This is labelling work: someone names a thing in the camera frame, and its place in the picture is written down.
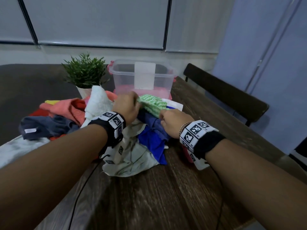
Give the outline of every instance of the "gray roller blind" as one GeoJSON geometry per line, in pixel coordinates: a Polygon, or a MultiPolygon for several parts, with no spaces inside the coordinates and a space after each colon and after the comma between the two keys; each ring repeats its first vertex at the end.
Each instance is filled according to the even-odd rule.
{"type": "Polygon", "coordinates": [[[172,0],[166,50],[218,53],[235,0],[172,0]]]}
{"type": "Polygon", "coordinates": [[[0,41],[33,42],[17,0],[0,0],[0,41]]]}
{"type": "Polygon", "coordinates": [[[162,49],[168,0],[24,0],[40,43],[162,49]]]}

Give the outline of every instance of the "white plant pot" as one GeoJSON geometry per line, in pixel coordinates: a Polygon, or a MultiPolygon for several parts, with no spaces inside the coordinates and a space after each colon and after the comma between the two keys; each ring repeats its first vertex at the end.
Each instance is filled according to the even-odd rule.
{"type": "Polygon", "coordinates": [[[91,88],[79,88],[78,86],[76,86],[76,87],[77,87],[82,99],[91,95],[91,92],[92,92],[91,88]]]}

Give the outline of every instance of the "potted plant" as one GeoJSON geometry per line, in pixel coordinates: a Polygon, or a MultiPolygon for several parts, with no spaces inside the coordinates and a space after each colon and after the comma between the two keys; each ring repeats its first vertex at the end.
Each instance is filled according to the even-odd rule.
{"type": "Polygon", "coordinates": [[[105,75],[105,60],[90,58],[90,54],[81,53],[80,58],[71,57],[71,61],[64,60],[63,64],[68,75],[66,81],[74,84],[81,97],[85,98],[91,94],[93,85],[101,85],[101,78],[105,75]]]}

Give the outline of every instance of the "plastic storage box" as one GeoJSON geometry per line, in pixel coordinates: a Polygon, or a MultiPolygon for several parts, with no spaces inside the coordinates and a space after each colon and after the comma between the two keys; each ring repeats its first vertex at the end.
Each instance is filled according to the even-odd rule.
{"type": "Polygon", "coordinates": [[[139,96],[151,94],[167,99],[177,76],[169,64],[153,61],[120,59],[111,62],[108,70],[113,74],[116,94],[135,91],[139,96]]]}

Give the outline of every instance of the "transparent bin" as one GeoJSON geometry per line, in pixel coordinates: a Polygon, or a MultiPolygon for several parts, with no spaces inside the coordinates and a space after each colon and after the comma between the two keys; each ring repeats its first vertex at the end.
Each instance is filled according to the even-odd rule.
{"type": "Polygon", "coordinates": [[[155,73],[135,74],[134,65],[136,62],[141,61],[120,59],[112,61],[108,65],[108,70],[114,77],[115,93],[135,91],[139,96],[151,94],[168,99],[174,77],[177,76],[175,70],[164,62],[142,61],[155,63],[155,73]]]}

